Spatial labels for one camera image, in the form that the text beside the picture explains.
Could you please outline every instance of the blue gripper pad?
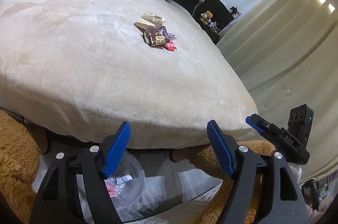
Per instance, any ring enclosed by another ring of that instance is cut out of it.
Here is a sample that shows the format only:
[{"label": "blue gripper pad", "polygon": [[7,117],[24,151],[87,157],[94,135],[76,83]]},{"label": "blue gripper pad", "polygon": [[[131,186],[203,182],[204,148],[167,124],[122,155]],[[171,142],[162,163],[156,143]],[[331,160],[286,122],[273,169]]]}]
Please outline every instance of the blue gripper pad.
[{"label": "blue gripper pad", "polygon": [[123,122],[115,135],[115,141],[105,156],[105,164],[102,171],[104,179],[107,179],[109,176],[116,173],[117,167],[120,164],[124,151],[126,150],[127,144],[131,137],[130,124]]},{"label": "blue gripper pad", "polygon": [[222,168],[222,172],[234,178],[237,174],[237,161],[234,151],[238,145],[232,136],[223,134],[215,120],[211,120],[207,125],[207,136],[216,154],[217,160]]},{"label": "blue gripper pad", "polygon": [[251,127],[253,127],[256,131],[258,131],[259,133],[265,133],[265,131],[263,131],[260,127],[256,126],[254,123],[251,122],[251,116],[248,116],[246,119],[246,124],[250,125]]}]

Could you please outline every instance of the bed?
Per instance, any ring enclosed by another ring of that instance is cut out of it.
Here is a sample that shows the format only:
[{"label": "bed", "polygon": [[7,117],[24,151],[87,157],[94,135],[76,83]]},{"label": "bed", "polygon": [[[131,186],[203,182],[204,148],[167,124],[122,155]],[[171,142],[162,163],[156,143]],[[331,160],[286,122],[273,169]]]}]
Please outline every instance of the bed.
[{"label": "bed", "polygon": [[[152,48],[134,26],[166,19],[177,50]],[[130,148],[208,143],[215,119],[245,135],[257,109],[208,35],[164,0],[0,0],[0,106],[55,133],[101,142],[123,121]]]}]

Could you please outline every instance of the crumpled paper bag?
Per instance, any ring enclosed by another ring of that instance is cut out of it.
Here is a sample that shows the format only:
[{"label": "crumpled paper bag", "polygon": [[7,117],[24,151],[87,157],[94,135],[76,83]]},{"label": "crumpled paper bag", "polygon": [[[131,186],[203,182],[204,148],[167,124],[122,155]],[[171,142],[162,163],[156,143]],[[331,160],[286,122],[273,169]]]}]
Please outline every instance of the crumpled paper bag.
[{"label": "crumpled paper bag", "polygon": [[135,26],[141,29],[148,29],[153,27],[161,27],[165,19],[156,14],[142,14],[142,16],[136,21]]}]

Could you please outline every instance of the metal screw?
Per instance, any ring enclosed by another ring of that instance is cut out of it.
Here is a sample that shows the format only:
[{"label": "metal screw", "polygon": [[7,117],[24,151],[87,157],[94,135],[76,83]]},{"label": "metal screw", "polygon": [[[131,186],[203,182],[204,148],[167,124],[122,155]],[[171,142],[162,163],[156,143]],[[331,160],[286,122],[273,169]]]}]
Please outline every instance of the metal screw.
[{"label": "metal screw", "polygon": [[239,150],[242,152],[242,153],[246,153],[249,149],[247,146],[239,146]]},{"label": "metal screw", "polygon": [[64,156],[65,156],[64,153],[58,153],[58,154],[56,155],[56,158],[57,158],[57,159],[62,159]]},{"label": "metal screw", "polygon": [[279,153],[279,152],[276,152],[276,153],[275,153],[275,158],[282,159],[282,158],[283,158],[283,156],[282,156],[282,154],[281,154],[281,153]]},{"label": "metal screw", "polygon": [[92,153],[96,153],[99,149],[100,149],[99,146],[91,146],[89,150],[90,150]]}]

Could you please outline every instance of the curtain fold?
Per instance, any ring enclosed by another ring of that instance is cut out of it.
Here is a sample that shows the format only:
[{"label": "curtain fold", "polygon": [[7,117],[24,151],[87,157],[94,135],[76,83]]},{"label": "curtain fold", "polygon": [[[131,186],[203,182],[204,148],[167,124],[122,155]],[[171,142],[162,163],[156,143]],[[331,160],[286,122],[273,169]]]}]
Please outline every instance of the curtain fold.
[{"label": "curtain fold", "polygon": [[328,2],[260,0],[217,44],[263,118],[287,127],[292,108],[313,108],[302,181],[338,168],[337,22]]}]

